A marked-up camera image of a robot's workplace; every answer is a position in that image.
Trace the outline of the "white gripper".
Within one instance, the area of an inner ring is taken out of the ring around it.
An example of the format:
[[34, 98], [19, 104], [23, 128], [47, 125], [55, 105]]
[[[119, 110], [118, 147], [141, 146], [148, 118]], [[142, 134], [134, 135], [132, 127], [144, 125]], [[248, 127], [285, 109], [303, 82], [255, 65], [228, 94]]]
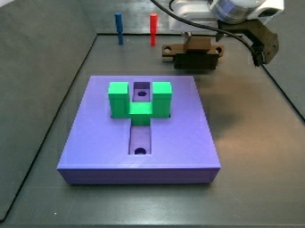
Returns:
[[[267, 24], [285, 9], [285, 0], [174, 0], [170, 4], [176, 16], [209, 27], [245, 28], [253, 21]], [[184, 32], [184, 44], [192, 33]], [[216, 41], [224, 34], [216, 33]]]

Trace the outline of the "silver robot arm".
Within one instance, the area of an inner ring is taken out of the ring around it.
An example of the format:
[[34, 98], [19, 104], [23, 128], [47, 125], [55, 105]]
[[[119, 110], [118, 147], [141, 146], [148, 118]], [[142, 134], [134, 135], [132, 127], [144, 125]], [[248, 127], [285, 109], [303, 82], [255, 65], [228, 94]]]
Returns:
[[251, 20], [267, 24], [284, 11], [284, 0], [174, 0], [169, 5], [177, 16], [214, 27], [220, 20], [241, 25]]

